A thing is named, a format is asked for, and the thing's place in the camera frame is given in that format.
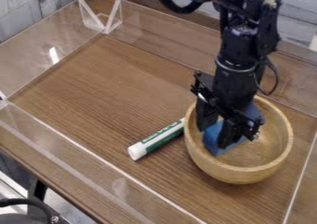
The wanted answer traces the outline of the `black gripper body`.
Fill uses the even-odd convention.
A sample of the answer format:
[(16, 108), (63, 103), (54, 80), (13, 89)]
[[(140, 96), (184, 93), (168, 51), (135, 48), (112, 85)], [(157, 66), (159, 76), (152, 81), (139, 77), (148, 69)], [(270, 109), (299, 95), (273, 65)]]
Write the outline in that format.
[(191, 92), (215, 108), (218, 117), (230, 117), (254, 102), (263, 75), (263, 63), (232, 64), (215, 59), (215, 74), (196, 70), (192, 74)]

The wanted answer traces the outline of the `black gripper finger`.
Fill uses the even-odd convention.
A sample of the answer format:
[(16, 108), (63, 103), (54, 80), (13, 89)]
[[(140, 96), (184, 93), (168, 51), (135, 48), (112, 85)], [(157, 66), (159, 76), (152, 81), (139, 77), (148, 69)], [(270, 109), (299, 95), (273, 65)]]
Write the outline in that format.
[(234, 143), (242, 143), (246, 140), (243, 136), (244, 122), (227, 118), (218, 135), (216, 143), (220, 149), (226, 149)]
[(195, 104), (196, 127), (203, 131), (218, 121), (218, 112), (202, 97), (196, 98)]

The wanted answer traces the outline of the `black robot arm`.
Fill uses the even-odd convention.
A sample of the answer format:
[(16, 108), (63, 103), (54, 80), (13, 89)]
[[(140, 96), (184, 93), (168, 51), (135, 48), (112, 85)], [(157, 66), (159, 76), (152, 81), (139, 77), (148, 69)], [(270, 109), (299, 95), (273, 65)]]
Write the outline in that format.
[(215, 73), (194, 73), (191, 92), (196, 95), (198, 130), (207, 131), (218, 120), (223, 122), (207, 146), (224, 149), (242, 138), (255, 139), (264, 123), (254, 97), (264, 70), (275, 68), (269, 55), (279, 41), (281, 0), (191, 0), (186, 6), (174, 0), (159, 1), (178, 14), (190, 14), (206, 2), (219, 12), (222, 44), (214, 59)]

